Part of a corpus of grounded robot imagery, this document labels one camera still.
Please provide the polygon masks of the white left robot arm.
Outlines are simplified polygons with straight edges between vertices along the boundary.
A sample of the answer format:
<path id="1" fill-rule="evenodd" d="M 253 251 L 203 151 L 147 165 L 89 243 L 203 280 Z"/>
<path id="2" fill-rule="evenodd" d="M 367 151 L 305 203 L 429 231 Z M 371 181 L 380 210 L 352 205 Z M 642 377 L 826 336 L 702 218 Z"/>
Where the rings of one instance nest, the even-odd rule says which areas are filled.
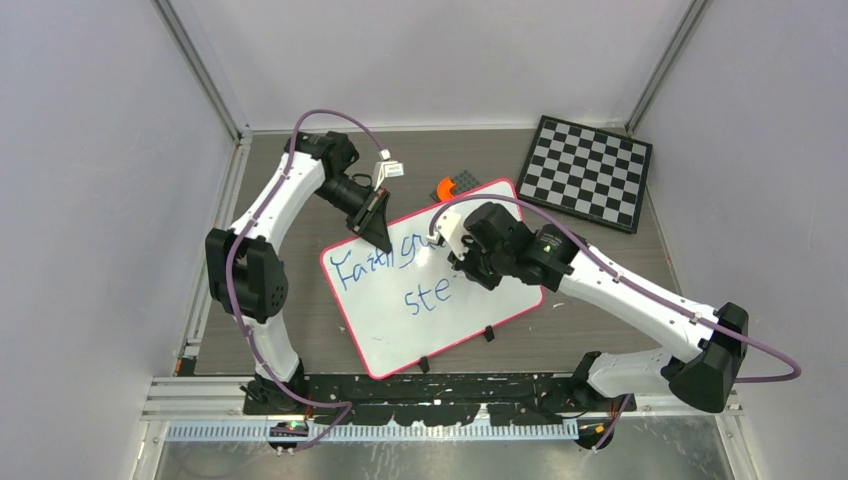
<path id="1" fill-rule="evenodd" d="M 303 362 L 282 313 L 289 282 L 279 249 L 293 221 L 317 195 L 344 214 L 348 230 L 378 251 L 389 254 L 392 244 L 386 220 L 390 194 L 347 174 L 359 158 L 347 135 L 299 133 L 286 146 L 260 196 L 231 226 L 211 229 L 204 247 L 210 295 L 233 316 L 254 358 L 247 393 L 293 414 L 310 402 Z"/>

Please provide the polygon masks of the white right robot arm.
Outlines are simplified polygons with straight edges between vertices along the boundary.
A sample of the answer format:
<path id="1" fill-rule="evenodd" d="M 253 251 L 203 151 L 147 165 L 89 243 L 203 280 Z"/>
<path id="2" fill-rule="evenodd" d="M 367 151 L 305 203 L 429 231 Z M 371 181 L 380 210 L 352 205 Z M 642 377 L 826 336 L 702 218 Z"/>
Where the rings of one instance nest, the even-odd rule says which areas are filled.
<path id="1" fill-rule="evenodd" d="M 602 254 L 554 222 L 533 230 L 500 195 L 477 196 L 463 214 L 440 210 L 431 241 L 447 245 L 455 271 L 492 291 L 506 278 L 588 302 L 658 343 L 627 354 L 586 353 L 567 391 L 584 410 L 626 394 L 671 394 L 707 413 L 725 409 L 747 354 L 747 311 L 687 300 Z"/>

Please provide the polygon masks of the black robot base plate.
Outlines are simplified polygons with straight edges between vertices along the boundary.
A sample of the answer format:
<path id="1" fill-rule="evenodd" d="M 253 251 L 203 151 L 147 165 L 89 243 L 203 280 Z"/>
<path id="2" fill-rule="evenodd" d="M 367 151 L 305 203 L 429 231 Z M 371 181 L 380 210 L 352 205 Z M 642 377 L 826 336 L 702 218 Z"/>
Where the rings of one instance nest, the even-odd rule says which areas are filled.
<path id="1" fill-rule="evenodd" d="M 623 399 L 593 397 L 569 375 L 554 373 L 399 374 L 385 380 L 312 374 L 295 389 L 305 403 L 260 377 L 242 385 L 247 415 L 304 417 L 323 426 L 466 426 L 477 415 L 492 425 L 546 426 L 597 414 L 614 416 Z"/>

